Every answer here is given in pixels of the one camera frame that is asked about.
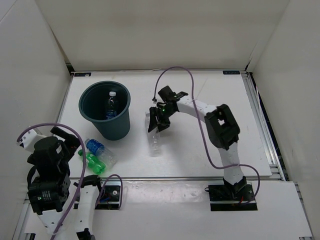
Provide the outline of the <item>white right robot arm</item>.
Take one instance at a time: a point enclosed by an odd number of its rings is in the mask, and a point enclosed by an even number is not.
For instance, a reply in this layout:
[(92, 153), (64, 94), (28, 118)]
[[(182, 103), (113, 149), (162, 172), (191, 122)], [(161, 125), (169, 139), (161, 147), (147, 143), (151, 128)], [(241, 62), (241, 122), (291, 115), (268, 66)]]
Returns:
[(224, 193), (230, 200), (238, 199), (247, 185), (246, 177), (240, 167), (238, 141), (240, 127), (226, 104), (209, 105), (192, 100), (186, 92), (175, 93), (166, 86), (158, 92), (162, 102), (149, 108), (147, 131), (161, 132), (171, 122), (169, 118), (177, 112), (199, 118), (205, 123), (210, 142), (218, 149), (223, 169)]

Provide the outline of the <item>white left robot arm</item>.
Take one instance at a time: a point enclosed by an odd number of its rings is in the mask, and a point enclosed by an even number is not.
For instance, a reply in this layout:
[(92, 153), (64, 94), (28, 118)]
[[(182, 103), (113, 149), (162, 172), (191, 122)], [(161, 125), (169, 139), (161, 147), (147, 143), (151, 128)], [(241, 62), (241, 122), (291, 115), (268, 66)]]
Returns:
[(32, 165), (27, 175), (27, 195), (33, 212), (52, 240), (93, 240), (93, 217), (96, 200), (103, 198), (105, 188), (98, 175), (70, 180), (69, 161), (82, 141), (68, 126), (53, 124), (51, 136), (28, 127), (17, 143), (30, 152)]

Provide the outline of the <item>green plastic soda bottle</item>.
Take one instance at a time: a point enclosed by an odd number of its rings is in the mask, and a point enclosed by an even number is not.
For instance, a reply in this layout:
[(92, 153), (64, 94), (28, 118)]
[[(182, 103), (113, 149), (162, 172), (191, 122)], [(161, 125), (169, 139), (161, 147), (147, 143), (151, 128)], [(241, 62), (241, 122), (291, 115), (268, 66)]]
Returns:
[(93, 153), (83, 152), (80, 149), (77, 154), (79, 156), (85, 156), (87, 167), (96, 175), (102, 174), (106, 170), (106, 165), (104, 162), (100, 161)]

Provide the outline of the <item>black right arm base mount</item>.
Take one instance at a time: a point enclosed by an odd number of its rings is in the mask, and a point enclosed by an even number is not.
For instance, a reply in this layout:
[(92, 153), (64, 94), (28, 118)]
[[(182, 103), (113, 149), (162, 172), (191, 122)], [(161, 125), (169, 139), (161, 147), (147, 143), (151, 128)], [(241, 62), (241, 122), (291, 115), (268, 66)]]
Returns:
[(209, 185), (204, 189), (209, 194), (211, 212), (257, 211), (257, 202), (251, 184), (233, 195), (225, 185)]

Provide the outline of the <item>clear bottle with blue label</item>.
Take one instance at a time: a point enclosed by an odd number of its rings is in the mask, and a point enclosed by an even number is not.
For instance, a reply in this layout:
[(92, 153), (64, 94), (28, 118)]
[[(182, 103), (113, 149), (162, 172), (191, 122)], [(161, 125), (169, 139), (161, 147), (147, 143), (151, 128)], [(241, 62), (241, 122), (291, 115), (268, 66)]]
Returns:
[(109, 92), (109, 98), (106, 102), (105, 117), (107, 120), (113, 119), (118, 115), (118, 100), (115, 91)]

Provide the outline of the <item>clear unlabelled plastic bottle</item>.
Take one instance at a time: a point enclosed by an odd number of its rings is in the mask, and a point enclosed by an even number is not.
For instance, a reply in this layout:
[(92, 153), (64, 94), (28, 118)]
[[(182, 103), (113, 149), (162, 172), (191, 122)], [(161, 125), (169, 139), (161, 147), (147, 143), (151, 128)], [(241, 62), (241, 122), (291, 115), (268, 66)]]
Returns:
[(148, 132), (150, 125), (150, 113), (148, 111), (145, 113), (144, 123), (148, 140), (149, 155), (151, 157), (158, 157), (161, 155), (160, 134), (157, 128)]

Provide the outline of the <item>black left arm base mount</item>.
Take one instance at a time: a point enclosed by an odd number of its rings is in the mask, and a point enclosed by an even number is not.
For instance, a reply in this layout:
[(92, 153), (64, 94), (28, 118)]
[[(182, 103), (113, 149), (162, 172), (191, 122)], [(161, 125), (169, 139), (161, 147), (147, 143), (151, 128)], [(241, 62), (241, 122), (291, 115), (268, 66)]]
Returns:
[(123, 201), (123, 186), (120, 183), (105, 185), (96, 210), (119, 210)]

